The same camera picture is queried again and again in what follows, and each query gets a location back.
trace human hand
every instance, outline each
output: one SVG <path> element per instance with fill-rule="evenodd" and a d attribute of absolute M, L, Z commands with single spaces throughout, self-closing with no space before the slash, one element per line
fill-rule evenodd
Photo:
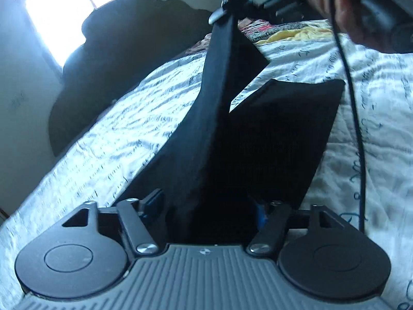
<path fill-rule="evenodd" d="M 329 0 L 308 0 L 309 3 L 325 18 L 330 18 Z M 340 31 L 347 33 L 356 44 L 391 53 L 380 38 L 370 35 L 361 25 L 360 2 L 356 0 L 335 0 L 335 21 Z"/>

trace bed sheet with handwritten text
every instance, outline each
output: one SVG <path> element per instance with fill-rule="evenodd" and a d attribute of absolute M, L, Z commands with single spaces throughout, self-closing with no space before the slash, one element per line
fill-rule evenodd
<path fill-rule="evenodd" d="M 392 261 L 383 294 L 392 308 L 413 305 L 413 55 L 383 55 L 342 38 L 352 66 L 367 153 L 368 235 Z M 332 40 L 260 47 L 270 65 L 232 108 L 271 78 L 292 82 L 345 79 Z M 156 69 L 96 123 L 45 176 L 0 229 L 0 309 L 22 298 L 16 256 L 29 241 L 86 200 L 109 206 L 176 129 L 201 85 L 205 53 Z M 324 204 L 358 223 L 360 163 L 346 93 L 327 149 L 304 202 Z"/>

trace window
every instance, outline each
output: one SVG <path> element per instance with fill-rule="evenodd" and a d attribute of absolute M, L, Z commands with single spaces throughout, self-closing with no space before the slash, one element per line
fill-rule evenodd
<path fill-rule="evenodd" d="M 110 1 L 22 0 L 34 28 L 60 67 L 85 42 L 83 21 L 94 9 Z"/>

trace ribbed surface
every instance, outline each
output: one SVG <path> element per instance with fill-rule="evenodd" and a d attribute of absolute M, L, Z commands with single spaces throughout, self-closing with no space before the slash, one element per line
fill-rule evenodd
<path fill-rule="evenodd" d="M 389 310 L 379 298 L 338 305 L 301 295 L 271 261 L 241 247 L 177 246 L 137 261 L 108 292 L 84 301 L 54 302 L 27 296 L 17 310 Z"/>

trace headboard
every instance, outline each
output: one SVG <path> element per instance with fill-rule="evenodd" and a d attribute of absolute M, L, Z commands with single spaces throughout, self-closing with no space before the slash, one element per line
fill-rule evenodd
<path fill-rule="evenodd" d="M 64 88 L 49 116 L 54 155 L 114 99 L 210 33 L 210 14 L 181 0 L 114 0 L 93 11 L 82 25 L 86 42 L 63 67 Z"/>

